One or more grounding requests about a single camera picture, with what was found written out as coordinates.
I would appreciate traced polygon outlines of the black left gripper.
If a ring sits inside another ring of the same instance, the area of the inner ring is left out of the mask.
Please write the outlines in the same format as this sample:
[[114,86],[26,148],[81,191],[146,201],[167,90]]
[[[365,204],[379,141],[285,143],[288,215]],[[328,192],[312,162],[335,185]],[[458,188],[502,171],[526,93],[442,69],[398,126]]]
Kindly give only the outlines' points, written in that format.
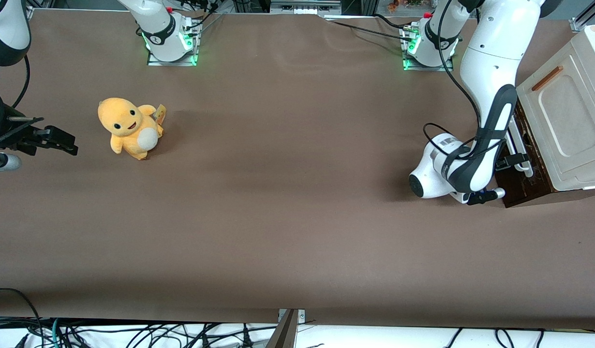
[[529,156],[525,153],[516,153],[514,155],[504,156],[504,157],[497,159],[497,161],[494,165],[494,170],[502,171],[502,170],[505,170],[506,168],[510,168],[514,165],[521,165],[521,163],[524,163],[529,160],[530,160]]

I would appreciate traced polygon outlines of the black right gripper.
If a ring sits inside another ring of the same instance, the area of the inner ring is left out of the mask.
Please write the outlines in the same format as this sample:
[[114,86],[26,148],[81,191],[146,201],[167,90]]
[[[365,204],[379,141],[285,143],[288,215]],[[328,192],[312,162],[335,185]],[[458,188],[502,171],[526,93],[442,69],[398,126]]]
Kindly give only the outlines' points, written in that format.
[[61,150],[70,156],[78,155],[75,137],[55,126],[45,127],[44,136],[37,136],[41,131],[33,125],[43,121],[43,117],[27,117],[9,105],[0,96],[0,148],[12,148],[22,145],[21,152],[34,156],[36,148],[52,148]]

